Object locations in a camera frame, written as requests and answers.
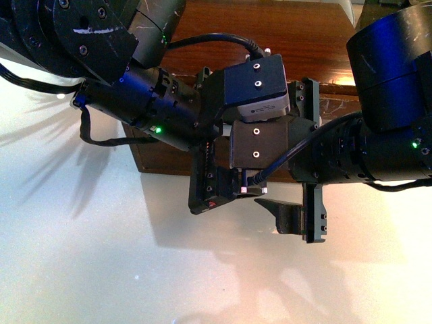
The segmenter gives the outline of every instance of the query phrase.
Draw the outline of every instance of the cylindrical joint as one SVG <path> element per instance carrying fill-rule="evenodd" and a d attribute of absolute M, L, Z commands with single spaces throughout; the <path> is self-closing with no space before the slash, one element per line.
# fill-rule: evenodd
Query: cylindrical joint
<path fill-rule="evenodd" d="M 400 10 L 355 34 L 347 44 L 364 121 L 373 132 L 410 126 L 425 114 L 414 60 L 432 50 L 432 6 Z"/>
<path fill-rule="evenodd" d="M 91 107 L 182 151 L 217 137 L 213 129 L 194 127 L 201 109 L 199 93 L 166 71 L 131 64 L 122 80 L 111 87 L 89 82 L 80 93 Z"/>

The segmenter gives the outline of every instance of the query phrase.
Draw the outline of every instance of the black cable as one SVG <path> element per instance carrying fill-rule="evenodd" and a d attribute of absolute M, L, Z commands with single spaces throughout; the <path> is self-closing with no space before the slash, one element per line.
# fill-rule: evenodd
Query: black cable
<path fill-rule="evenodd" d="M 90 122 L 90 113 L 88 109 L 83 106 L 81 109 L 81 126 L 80 126 L 80 137 L 85 143 L 89 143 L 97 146 L 119 146 L 119 145 L 131 145 L 131 144 L 146 144 L 146 143 L 156 143 L 158 140 L 156 138 L 112 138 L 109 140 L 97 141 L 93 140 L 90 135 L 91 131 L 91 122 Z"/>
<path fill-rule="evenodd" d="M 259 59 L 265 56 L 265 52 L 253 40 L 226 33 L 212 33 L 185 38 L 169 44 L 168 51 L 205 42 L 231 42 L 242 45 L 250 53 L 251 59 Z"/>
<path fill-rule="evenodd" d="M 369 183 L 368 186 L 384 192 L 399 192 L 407 189 L 413 189 L 418 187 L 432 187 L 432 179 L 419 179 L 407 184 L 400 184 L 398 186 L 384 186 L 382 184 Z"/>
<path fill-rule="evenodd" d="M 0 76 L 5 78 L 7 81 L 15 84 L 16 86 L 21 86 L 22 88 L 27 88 L 30 90 L 49 93 L 52 95 L 58 94 L 68 94 L 80 90 L 81 84 L 76 84 L 74 86 L 57 86 L 55 84 L 49 84 L 41 81 L 36 81 L 32 79 L 21 78 L 12 72 L 10 72 L 4 65 L 0 64 Z"/>
<path fill-rule="evenodd" d="M 270 166 L 268 166 L 264 170 L 261 170 L 256 175 L 249 177 L 248 178 L 248 186 L 253 186 L 255 184 L 260 184 L 261 182 L 266 181 L 267 178 L 273 172 L 275 172 L 277 169 L 279 169 L 286 161 L 295 157 L 300 151 L 302 151 L 310 143 L 312 143 L 318 137 L 322 136 L 324 133 L 334 129 L 335 127 L 339 126 L 340 124 L 342 124 L 344 122 L 347 122 L 348 120 L 360 118 L 360 117 L 362 117 L 362 113 L 356 112 L 356 113 L 350 113 L 348 115 L 339 117 L 339 118 L 334 119 L 332 121 L 329 121 L 325 125 L 321 126 L 317 130 L 315 130 L 313 133 L 309 134 L 306 138 L 301 140 L 295 147 L 291 148 L 286 153 L 284 153 L 282 156 L 280 156 L 276 161 L 274 161 L 272 164 L 270 164 Z"/>

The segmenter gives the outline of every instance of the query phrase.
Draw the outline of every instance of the bolt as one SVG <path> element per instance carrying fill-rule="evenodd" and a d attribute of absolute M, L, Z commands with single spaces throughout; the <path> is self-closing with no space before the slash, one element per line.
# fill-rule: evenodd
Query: bolt
<path fill-rule="evenodd" d="M 424 147 L 421 149 L 421 154 L 428 155 L 431 152 L 431 150 L 427 147 Z"/>
<path fill-rule="evenodd" d="M 86 45 L 82 45 L 80 47 L 80 54 L 81 56 L 87 56 L 88 55 L 88 49 Z"/>
<path fill-rule="evenodd" d="M 74 67 L 74 66 L 71 66 L 71 67 L 70 67 L 70 71 L 71 71 L 71 73 L 72 73 L 73 75 L 78 74 L 78 70 L 77 70 L 76 67 Z"/>
<path fill-rule="evenodd" d="M 62 9 L 69 9 L 69 0 L 59 0 L 59 4 Z"/>
<path fill-rule="evenodd" d="M 106 17 L 107 17 L 107 11 L 105 10 L 105 8 L 104 7 L 100 7 L 98 10 L 97 10 L 97 14 L 99 15 L 99 18 L 100 19 L 105 19 Z"/>
<path fill-rule="evenodd" d="M 32 45 L 33 47 L 39 47 L 39 45 L 41 45 L 41 43 L 39 42 L 39 40 L 32 36 L 30 37 L 30 45 Z"/>

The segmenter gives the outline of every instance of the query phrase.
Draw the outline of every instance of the black bracket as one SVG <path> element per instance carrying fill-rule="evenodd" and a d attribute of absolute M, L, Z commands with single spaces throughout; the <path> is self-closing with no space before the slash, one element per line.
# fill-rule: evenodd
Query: black bracket
<path fill-rule="evenodd" d="M 302 184 L 303 204 L 272 199 L 255 199 L 276 218 L 279 234 L 301 235 L 306 243 L 322 243 L 327 234 L 327 211 L 323 204 L 323 186 Z"/>

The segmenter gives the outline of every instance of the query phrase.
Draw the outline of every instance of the cylindrical motor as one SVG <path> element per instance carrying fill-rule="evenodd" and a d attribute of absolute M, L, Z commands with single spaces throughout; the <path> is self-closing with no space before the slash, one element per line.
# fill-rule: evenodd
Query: cylindrical motor
<path fill-rule="evenodd" d="M 432 5 L 398 11 L 347 44 L 366 125 L 376 133 L 410 126 L 425 115 L 414 60 L 432 50 Z"/>

